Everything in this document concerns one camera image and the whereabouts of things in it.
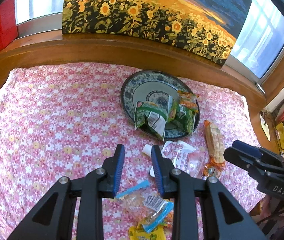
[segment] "yellow snack package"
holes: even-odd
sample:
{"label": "yellow snack package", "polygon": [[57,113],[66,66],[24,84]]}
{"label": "yellow snack package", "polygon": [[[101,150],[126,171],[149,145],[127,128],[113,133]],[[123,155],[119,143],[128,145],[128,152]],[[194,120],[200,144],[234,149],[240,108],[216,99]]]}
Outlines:
{"label": "yellow snack package", "polygon": [[158,225],[149,234],[144,231],[143,227],[139,224],[137,227],[129,228],[130,240],[166,240],[163,227]]}

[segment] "ceramic plate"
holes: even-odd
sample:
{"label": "ceramic plate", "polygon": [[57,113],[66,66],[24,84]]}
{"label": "ceramic plate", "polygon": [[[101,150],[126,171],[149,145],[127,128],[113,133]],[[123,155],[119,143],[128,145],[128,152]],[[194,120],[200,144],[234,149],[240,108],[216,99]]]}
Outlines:
{"label": "ceramic plate", "polygon": [[[138,101],[152,101],[167,110],[169,96],[178,100],[178,90],[192,93],[191,89],[178,78],[160,71],[143,70],[129,76],[121,89],[121,104],[127,116],[134,122]],[[199,124],[199,113],[195,117],[194,130]],[[146,125],[141,130],[155,137]],[[180,140],[188,136],[174,124],[165,126],[165,140]]]}

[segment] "bed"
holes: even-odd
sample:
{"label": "bed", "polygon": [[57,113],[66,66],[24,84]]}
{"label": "bed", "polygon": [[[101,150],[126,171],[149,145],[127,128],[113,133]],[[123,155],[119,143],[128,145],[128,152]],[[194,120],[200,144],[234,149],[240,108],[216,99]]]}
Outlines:
{"label": "bed", "polygon": [[[0,90],[0,239],[10,235],[57,179],[85,176],[113,155],[118,143],[125,146],[120,192],[145,179],[153,182],[148,174],[151,161],[141,151],[145,144],[160,142],[134,130],[120,103],[123,82],[137,71],[123,65],[71,63],[10,72]],[[259,146],[243,96],[181,80],[202,98],[200,124],[184,141],[206,161],[205,119],[219,126],[226,147],[237,139]],[[230,163],[220,181],[247,212],[264,196],[246,171]],[[103,221],[108,240],[128,239],[128,228],[136,224],[110,199],[103,200]]]}

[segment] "barcode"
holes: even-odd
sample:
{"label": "barcode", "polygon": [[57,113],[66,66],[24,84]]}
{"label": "barcode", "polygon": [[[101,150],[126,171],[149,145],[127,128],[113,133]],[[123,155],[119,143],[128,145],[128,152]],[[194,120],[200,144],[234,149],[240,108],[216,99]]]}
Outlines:
{"label": "barcode", "polygon": [[160,115],[154,112],[150,112],[147,118],[147,124],[152,127],[154,123],[159,119]]}
{"label": "barcode", "polygon": [[143,201],[143,204],[148,207],[151,208],[152,210],[159,212],[161,210],[161,208],[163,207],[163,205],[165,204],[165,200],[163,200],[161,197],[159,196],[152,196],[149,195],[147,196],[147,198]]}

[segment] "canvas painting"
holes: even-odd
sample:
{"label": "canvas painting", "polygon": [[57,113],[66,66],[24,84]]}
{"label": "canvas painting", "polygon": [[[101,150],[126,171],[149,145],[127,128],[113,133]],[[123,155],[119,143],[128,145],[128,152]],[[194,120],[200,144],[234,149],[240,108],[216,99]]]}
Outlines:
{"label": "canvas painting", "polygon": [[252,0],[64,0],[63,33],[162,42],[223,65]]}

